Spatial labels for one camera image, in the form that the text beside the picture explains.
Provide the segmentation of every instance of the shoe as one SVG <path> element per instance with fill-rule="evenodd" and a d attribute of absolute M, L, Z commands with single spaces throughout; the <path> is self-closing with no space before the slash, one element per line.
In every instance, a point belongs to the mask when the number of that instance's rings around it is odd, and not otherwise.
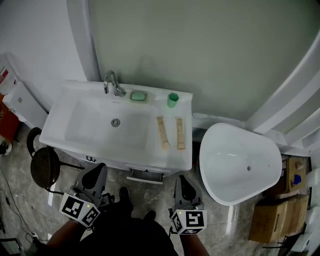
<path fill-rule="evenodd" d="M 152 220 L 154 221 L 156 218 L 156 212 L 154 210 L 150 210 L 146 213 L 146 215 L 144 216 L 143 220 Z"/>
<path fill-rule="evenodd" d="M 125 186 L 120 188 L 120 190 L 119 190 L 119 198 L 120 198 L 120 201 L 130 201 L 129 189 L 127 189 Z"/>

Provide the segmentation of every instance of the wall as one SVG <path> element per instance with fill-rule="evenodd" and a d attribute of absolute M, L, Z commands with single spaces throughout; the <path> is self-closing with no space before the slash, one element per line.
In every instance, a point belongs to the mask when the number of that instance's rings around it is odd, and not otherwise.
<path fill-rule="evenodd" d="M 66 0 L 5 0 L 0 53 L 10 52 L 19 78 L 49 111 L 63 80 L 86 81 Z"/>
<path fill-rule="evenodd" d="M 101 81 L 94 39 L 91 34 L 88 0 L 66 0 L 79 59 L 88 81 Z"/>
<path fill-rule="evenodd" d="M 288 133 L 298 124 L 302 123 L 307 117 L 314 113 L 317 109 L 320 108 L 320 89 L 310 97 L 296 112 L 290 115 L 288 118 L 283 120 L 273 129 L 281 133 Z"/>
<path fill-rule="evenodd" d="M 91 0 L 101 76 L 193 93 L 194 112 L 245 121 L 306 54 L 315 0 Z"/>

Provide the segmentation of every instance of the sink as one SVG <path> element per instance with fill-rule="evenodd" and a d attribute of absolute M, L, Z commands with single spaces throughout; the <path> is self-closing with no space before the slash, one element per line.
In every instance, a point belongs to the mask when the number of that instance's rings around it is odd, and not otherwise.
<path fill-rule="evenodd" d="M 281 154 L 272 140 L 226 123 L 206 131 L 199 165 L 207 192 L 225 206 L 272 187 L 282 172 Z"/>
<path fill-rule="evenodd" d="M 192 167 L 192 94 L 120 84 L 124 97 L 105 94 L 103 82 L 68 81 L 55 101 L 39 140 L 67 152 L 142 169 L 190 170 Z M 147 103 L 130 101 L 132 91 L 148 94 Z M 167 106 L 168 95 L 179 101 Z M 163 116 L 171 147 L 164 150 L 156 117 Z M 185 150 L 177 150 L 176 117 L 182 118 Z"/>
<path fill-rule="evenodd" d="M 65 139 L 101 147 L 145 149 L 153 106 L 114 105 L 105 97 L 85 97 L 75 104 L 66 128 Z"/>

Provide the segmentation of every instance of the soap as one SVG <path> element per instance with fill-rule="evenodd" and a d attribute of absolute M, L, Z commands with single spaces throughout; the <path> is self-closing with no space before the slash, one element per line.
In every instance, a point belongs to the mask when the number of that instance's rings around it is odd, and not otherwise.
<path fill-rule="evenodd" d="M 131 93 L 130 100 L 134 102 L 146 102 L 147 94 L 143 91 L 133 91 Z"/>
<path fill-rule="evenodd" d="M 184 130 L 183 130 L 183 123 L 182 118 L 176 118 L 176 134 L 177 134 L 177 149 L 178 150 L 185 150 L 185 137 L 184 137 Z"/>
<path fill-rule="evenodd" d="M 156 117 L 157 123 L 158 123 L 158 130 L 160 134 L 161 139 L 161 147 L 163 150 L 168 150 L 170 148 L 170 144 L 167 138 L 166 128 L 165 128 L 165 122 L 163 116 L 157 116 Z"/>

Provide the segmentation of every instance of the marble floor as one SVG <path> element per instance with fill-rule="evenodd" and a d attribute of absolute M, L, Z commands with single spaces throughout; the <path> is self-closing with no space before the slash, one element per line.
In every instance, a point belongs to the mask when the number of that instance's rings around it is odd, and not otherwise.
<path fill-rule="evenodd" d="M 2 155 L 0 157 L 0 167 L 8 179 L 16 205 L 28 228 L 36 233 L 39 239 L 47 240 L 48 234 L 52 235 L 68 219 L 59 213 L 61 196 L 54 195 L 52 206 L 49 206 L 49 193 L 38 187 L 31 177 L 31 157 L 26 145 L 28 132 L 29 128 L 23 124 L 17 134 L 19 142 L 13 143 L 12 151 L 8 156 Z M 61 161 L 76 165 L 90 164 L 79 162 L 59 150 L 56 151 Z M 175 180 L 181 173 L 201 186 L 200 176 L 195 168 L 165 177 L 163 185 L 131 181 L 126 179 L 128 172 L 109 168 L 105 187 L 109 193 L 115 196 L 116 201 L 120 187 L 128 187 L 134 205 L 132 216 L 143 218 L 148 210 L 153 209 L 157 213 L 156 221 L 168 232 L 171 225 L 168 208 L 174 204 Z M 78 170 L 62 166 L 55 190 L 67 192 L 77 174 Z M 16 212 L 2 174 L 0 174 L 0 188 L 9 198 L 10 206 Z M 260 199 L 260 195 L 238 205 L 223 206 L 211 199 L 203 189 L 201 190 L 205 208 L 208 210 L 208 226 L 198 236 L 210 255 L 262 256 L 274 254 L 274 250 L 263 248 L 263 244 L 248 240 L 254 206 Z M 30 244 L 26 240 L 26 233 L 21 228 L 19 218 L 12 213 L 6 204 L 4 193 L 0 191 L 0 216 L 6 234 L 4 236 L 0 231 L 0 238 L 17 238 L 22 247 L 28 249 Z M 179 236 L 171 235 L 171 240 L 178 254 L 184 255 Z"/>

